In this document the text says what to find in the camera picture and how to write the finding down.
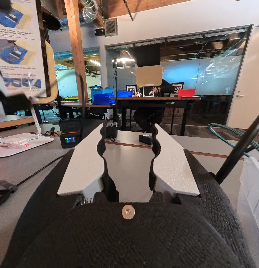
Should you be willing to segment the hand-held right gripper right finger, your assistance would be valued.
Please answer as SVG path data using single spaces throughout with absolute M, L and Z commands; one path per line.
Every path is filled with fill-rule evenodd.
M 150 190 L 162 193 L 164 198 L 174 198 L 177 194 L 199 196 L 184 148 L 158 124 L 152 126 L 152 138 Z

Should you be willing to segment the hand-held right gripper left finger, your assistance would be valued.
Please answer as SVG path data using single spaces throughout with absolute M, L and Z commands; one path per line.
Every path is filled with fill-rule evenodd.
M 92 202 L 95 193 L 101 192 L 109 202 L 119 202 L 119 192 L 103 157 L 105 130 L 101 123 L 74 148 L 57 192 L 59 197 L 81 195 L 84 202 Z

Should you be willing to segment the clear plastic storage box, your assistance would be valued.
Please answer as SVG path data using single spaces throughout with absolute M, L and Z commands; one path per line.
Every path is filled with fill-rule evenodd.
M 244 160 L 239 181 L 237 213 L 249 243 L 256 245 L 259 244 L 259 162 L 256 158 Z

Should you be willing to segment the black battery charging case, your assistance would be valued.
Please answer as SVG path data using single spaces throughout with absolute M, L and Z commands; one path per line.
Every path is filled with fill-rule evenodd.
M 60 141 L 64 149 L 78 145 L 81 139 L 81 119 L 60 120 Z

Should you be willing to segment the clear plastic packet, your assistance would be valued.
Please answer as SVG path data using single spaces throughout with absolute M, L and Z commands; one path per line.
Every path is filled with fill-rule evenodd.
M 27 141 L 26 138 L 21 137 L 12 138 L 0 142 L 0 147 L 11 148 L 11 149 L 23 149 L 30 145 L 31 144 Z

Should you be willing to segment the white document stand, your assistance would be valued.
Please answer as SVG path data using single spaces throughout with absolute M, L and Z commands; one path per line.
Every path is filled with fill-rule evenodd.
M 34 96 L 36 98 L 40 98 L 39 96 L 36 95 L 42 95 L 43 93 L 35 93 L 34 91 L 32 91 L 32 86 L 30 85 L 30 94 L 28 93 L 27 96 Z M 23 134 L 18 134 L 18 135 L 14 135 L 14 136 L 9 136 L 7 138 L 3 138 L 1 141 L 5 141 L 8 139 L 12 139 L 12 138 L 26 138 L 27 141 L 31 144 L 30 146 L 23 148 L 23 149 L 11 149 L 11 148 L 5 148 L 5 147 L 0 147 L 0 158 L 4 158 L 4 157 L 8 157 L 8 156 L 12 156 L 12 155 L 16 155 L 18 153 L 27 151 L 29 149 L 44 145 L 46 143 L 52 142 L 54 140 L 54 138 L 50 138 L 50 137 L 44 137 L 41 134 L 41 128 L 40 125 L 37 121 L 36 118 L 36 113 L 33 111 L 33 108 L 31 108 L 31 112 L 34 118 L 34 122 L 36 123 L 36 127 L 37 127 L 37 135 L 32 135 L 32 137 L 30 136 L 30 134 L 28 133 L 23 133 Z

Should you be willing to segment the wooden backing board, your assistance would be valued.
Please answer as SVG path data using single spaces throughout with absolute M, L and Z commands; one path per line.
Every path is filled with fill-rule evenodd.
M 48 67 L 48 76 L 51 88 L 51 96 L 50 97 L 41 97 L 37 98 L 37 102 L 33 102 L 33 105 L 44 105 L 53 102 L 58 96 L 58 86 L 57 86 L 57 78 L 55 71 L 55 61 L 54 61 L 54 52 L 51 45 L 45 41 L 46 45 L 46 54 L 47 54 L 47 67 Z

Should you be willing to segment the black battery charger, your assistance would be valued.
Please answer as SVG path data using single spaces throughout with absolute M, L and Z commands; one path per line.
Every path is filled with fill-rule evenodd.
M 117 122 L 109 122 L 106 126 L 106 138 L 115 139 L 118 135 L 118 123 Z

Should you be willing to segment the wooden desk black legs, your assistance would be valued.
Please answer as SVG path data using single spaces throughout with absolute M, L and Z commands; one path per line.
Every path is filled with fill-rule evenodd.
M 136 107 L 163 107 L 163 108 L 184 108 L 181 122 L 180 136 L 184 136 L 187 121 L 189 104 L 201 100 L 200 96 L 193 97 L 119 97 L 115 99 L 116 104 L 122 109 L 122 130 L 126 130 L 126 110 Z

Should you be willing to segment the red plastic bin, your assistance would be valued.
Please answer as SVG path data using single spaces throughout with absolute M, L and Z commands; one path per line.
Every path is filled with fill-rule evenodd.
M 195 89 L 180 89 L 177 95 L 181 98 L 192 98 L 195 96 L 195 91 Z

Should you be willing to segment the blue plastic caddy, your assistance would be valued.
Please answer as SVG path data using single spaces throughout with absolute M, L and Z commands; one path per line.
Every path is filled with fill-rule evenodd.
M 91 102 L 94 104 L 94 95 L 95 94 L 105 94 L 105 93 L 108 93 L 108 94 L 112 94 L 114 93 L 114 90 L 112 88 L 101 88 L 97 85 L 93 86 L 91 88 Z

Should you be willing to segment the cream door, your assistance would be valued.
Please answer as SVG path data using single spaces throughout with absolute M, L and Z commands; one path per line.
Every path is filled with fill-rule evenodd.
M 226 125 L 248 129 L 259 115 L 259 26 L 250 36 Z

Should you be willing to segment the wooden support post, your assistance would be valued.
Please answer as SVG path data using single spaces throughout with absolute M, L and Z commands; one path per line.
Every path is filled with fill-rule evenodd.
M 86 103 L 88 102 L 88 93 L 81 38 L 81 27 L 79 22 L 78 1 L 70 0 L 69 3 L 65 3 L 65 6 L 69 25 L 71 49 L 73 53 L 74 70 L 77 73 L 76 82 L 78 99 L 79 102 Z

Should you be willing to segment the silver air duct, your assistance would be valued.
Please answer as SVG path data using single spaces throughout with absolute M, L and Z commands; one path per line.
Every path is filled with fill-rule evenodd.
M 62 20 L 60 19 L 60 30 L 68 28 L 68 19 L 65 3 L 70 1 L 61 1 Z M 94 24 L 97 28 L 104 28 L 104 18 L 101 9 L 101 1 L 96 0 L 78 0 L 78 12 L 80 25 Z

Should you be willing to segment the wall vent grille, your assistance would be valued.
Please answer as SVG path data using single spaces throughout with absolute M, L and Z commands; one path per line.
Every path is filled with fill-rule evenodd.
M 104 21 L 105 37 L 117 36 L 117 17 L 105 19 Z

